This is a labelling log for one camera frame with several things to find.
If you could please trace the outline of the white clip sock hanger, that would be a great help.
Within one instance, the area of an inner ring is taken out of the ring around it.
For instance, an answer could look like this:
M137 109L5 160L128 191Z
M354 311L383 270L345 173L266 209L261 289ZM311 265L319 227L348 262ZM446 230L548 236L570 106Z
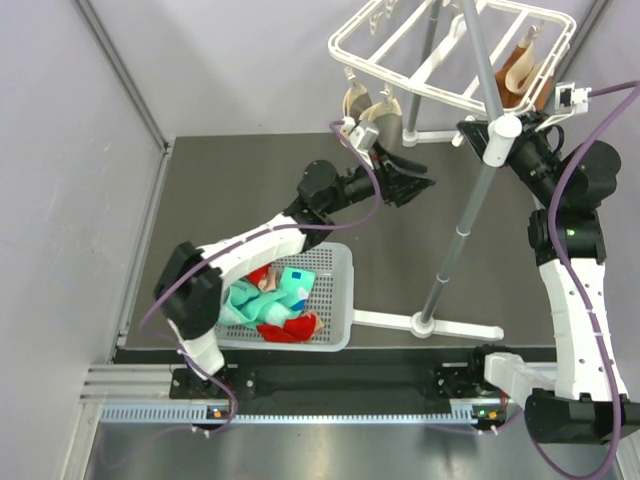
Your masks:
M577 29L572 16L514 1L454 1L447 32L436 30L443 1L421 1L377 47L360 47L359 31L376 33L390 21L393 1L369 1L328 39L331 57L345 67L349 87L364 86L372 105L396 99L402 109L402 147L450 142L458 146L455 127L421 131L416 122L422 101L461 111L467 120L485 120L497 111L520 116L540 111L552 91L555 70ZM518 42L534 41L535 81L515 108L504 108L495 74Z

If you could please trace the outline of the mint green patterned sock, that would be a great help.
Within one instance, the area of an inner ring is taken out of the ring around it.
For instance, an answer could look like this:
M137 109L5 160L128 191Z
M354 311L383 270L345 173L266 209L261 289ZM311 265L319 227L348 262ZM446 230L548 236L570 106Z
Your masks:
M299 317L305 311L316 274L293 267L275 269L279 271L278 287L270 292L260 291L246 276L234 282L228 289L219 322L256 329L260 324L283 326L286 320Z

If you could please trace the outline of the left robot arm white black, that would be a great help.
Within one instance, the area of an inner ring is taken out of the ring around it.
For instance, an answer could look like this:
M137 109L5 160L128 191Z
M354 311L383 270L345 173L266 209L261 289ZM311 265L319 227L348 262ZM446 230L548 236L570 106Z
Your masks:
M153 311L161 311L176 334L178 350L194 371L192 384L205 396L226 387L224 356L215 328L231 286L261 267L302 254L338 230L331 214L369 198L401 207L434 185L425 166L374 145L356 156L358 165L339 174L328 160L311 162L292 203L265 224L236 237L174 248L153 290Z

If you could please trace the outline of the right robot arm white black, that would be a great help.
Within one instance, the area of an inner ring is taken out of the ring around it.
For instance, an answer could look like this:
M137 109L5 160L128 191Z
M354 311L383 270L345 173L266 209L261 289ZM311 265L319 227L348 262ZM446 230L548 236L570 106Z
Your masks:
M487 396L505 390L523 408L528 433L541 444L596 444L639 429L639 405L630 399L616 365L604 297L606 248L598 208L617 188L619 153L596 140L568 180L572 160L550 144L545 115L520 116L522 133L505 164L541 208L527 228L548 295L556 345L556 374L547 380L513 353L501 350L467 370L469 388Z

